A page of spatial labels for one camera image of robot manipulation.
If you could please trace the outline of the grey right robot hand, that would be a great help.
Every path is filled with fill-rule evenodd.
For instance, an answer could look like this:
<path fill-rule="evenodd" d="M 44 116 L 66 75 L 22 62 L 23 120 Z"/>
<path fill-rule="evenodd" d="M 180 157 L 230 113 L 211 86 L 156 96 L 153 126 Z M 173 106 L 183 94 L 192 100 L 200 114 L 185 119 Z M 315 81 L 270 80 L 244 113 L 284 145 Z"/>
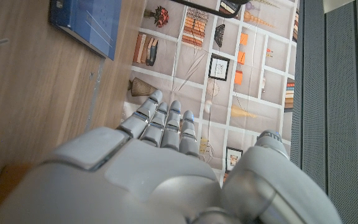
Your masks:
<path fill-rule="evenodd" d="M 223 183 L 194 116 L 154 91 L 117 128 L 58 146 L 0 205 L 0 223 L 340 223 L 325 192 L 266 130 Z"/>

